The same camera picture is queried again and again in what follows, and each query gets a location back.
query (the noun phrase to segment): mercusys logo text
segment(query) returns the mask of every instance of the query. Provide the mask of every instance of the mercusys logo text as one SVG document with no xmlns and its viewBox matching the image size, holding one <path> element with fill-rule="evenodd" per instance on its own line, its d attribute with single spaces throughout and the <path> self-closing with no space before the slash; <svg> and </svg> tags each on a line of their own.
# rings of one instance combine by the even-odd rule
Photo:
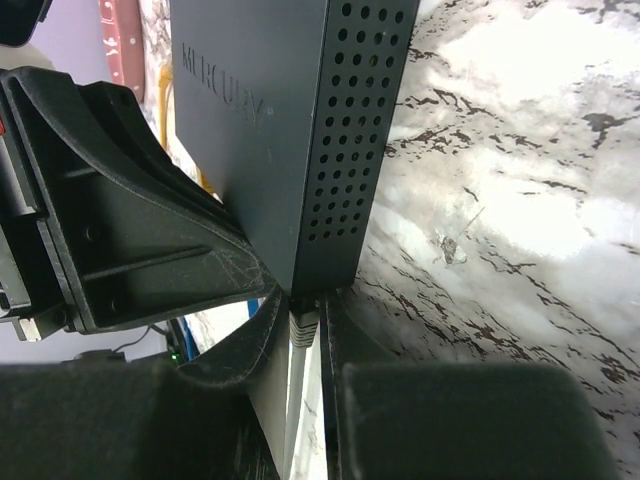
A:
<svg viewBox="0 0 640 480">
<path fill-rule="evenodd" d="M 209 63 L 203 55 L 197 55 L 194 48 L 182 44 L 182 66 L 194 77 L 199 78 L 220 100 L 224 101 L 245 121 L 260 131 L 266 116 L 264 100 L 256 99 L 253 92 L 240 81 L 222 69 Z"/>
</svg>

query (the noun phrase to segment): red object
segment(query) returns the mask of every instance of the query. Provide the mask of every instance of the red object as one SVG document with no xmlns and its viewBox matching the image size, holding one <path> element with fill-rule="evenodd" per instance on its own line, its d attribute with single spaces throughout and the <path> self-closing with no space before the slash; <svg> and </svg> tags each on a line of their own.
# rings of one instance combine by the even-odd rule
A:
<svg viewBox="0 0 640 480">
<path fill-rule="evenodd" d="M 133 90 L 144 99 L 144 46 L 138 0 L 99 0 L 102 41 L 111 82 Z"/>
</svg>

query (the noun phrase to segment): black plastic bracket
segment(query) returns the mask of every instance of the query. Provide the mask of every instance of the black plastic bracket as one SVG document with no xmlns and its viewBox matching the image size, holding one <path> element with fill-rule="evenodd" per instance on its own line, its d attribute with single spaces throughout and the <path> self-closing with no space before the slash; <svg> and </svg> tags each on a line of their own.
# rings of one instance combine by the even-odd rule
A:
<svg viewBox="0 0 640 480">
<path fill-rule="evenodd" d="M 96 333 L 273 289 L 222 204 L 171 163 L 130 90 L 21 68 L 0 74 L 0 118 L 0 318 L 37 324 L 56 307 L 69 329 Z"/>
<path fill-rule="evenodd" d="M 20 47 L 44 22 L 53 0 L 4 0 L 0 2 L 0 45 Z"/>
<path fill-rule="evenodd" d="M 2 478 L 279 479 L 252 386 L 288 312 L 274 289 L 253 319 L 179 370 L 109 357 L 0 367 Z"/>
<path fill-rule="evenodd" d="M 399 361 L 321 301 L 330 480 L 618 478 L 578 382 L 532 364 Z"/>
</svg>

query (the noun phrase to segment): screw hole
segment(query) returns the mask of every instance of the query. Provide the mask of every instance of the screw hole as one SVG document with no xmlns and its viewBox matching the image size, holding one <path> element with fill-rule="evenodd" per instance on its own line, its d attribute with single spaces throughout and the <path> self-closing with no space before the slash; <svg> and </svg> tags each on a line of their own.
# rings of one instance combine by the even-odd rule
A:
<svg viewBox="0 0 640 480">
<path fill-rule="evenodd" d="M 89 242 L 95 242 L 99 235 L 100 233 L 96 227 L 87 227 L 84 230 L 84 238 Z"/>
</svg>

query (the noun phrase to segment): white marble countertop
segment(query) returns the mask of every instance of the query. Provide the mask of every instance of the white marble countertop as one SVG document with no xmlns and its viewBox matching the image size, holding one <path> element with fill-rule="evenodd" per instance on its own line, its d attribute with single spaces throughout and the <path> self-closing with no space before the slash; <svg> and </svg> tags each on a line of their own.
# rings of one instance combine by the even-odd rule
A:
<svg viewBox="0 0 640 480">
<path fill-rule="evenodd" d="M 141 4 L 153 124 L 168 9 Z M 571 370 L 626 478 L 640 477 L 639 21 L 617 0 L 423 0 L 347 295 L 398 356 Z"/>
</svg>

